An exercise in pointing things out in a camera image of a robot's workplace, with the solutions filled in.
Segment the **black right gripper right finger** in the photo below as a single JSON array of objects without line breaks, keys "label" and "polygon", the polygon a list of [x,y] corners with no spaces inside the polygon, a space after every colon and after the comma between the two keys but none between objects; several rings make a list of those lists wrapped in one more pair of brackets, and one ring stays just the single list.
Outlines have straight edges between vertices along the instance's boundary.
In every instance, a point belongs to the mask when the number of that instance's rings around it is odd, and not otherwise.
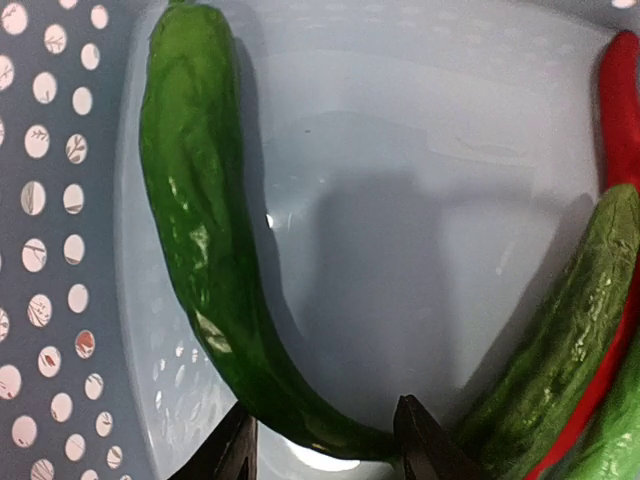
[{"label": "black right gripper right finger", "polygon": [[483,471],[453,442],[414,395],[399,398],[393,418],[405,479],[482,479]]}]

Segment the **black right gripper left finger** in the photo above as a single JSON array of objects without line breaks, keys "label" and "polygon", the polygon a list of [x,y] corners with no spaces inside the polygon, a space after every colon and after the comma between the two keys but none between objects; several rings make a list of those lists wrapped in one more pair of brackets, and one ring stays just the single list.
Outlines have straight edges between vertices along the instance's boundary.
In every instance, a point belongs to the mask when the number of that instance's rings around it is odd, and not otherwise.
[{"label": "black right gripper left finger", "polygon": [[236,402],[169,480],[255,480],[257,440],[256,419]]}]

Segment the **light blue plastic basket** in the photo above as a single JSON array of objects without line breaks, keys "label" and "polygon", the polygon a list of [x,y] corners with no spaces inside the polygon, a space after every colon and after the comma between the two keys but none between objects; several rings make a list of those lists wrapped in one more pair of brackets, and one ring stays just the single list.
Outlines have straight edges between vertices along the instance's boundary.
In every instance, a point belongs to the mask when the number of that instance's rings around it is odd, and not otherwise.
[{"label": "light blue plastic basket", "polygon": [[[137,136],[161,1],[1,5],[1,475],[163,479],[234,397],[169,283]],[[307,381],[458,419],[604,180],[635,1],[223,1],[267,298]]]}]

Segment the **dark green chili pepper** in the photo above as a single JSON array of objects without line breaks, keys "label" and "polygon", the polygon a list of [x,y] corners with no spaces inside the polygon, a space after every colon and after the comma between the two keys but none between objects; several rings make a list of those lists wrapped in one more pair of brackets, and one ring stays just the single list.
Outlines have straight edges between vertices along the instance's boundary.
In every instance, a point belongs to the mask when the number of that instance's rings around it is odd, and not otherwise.
[{"label": "dark green chili pepper", "polygon": [[391,434],[303,378],[269,311],[244,188],[239,72],[217,8],[170,2],[149,38],[138,145],[170,282],[226,385],[258,421],[341,460],[388,461]]}]

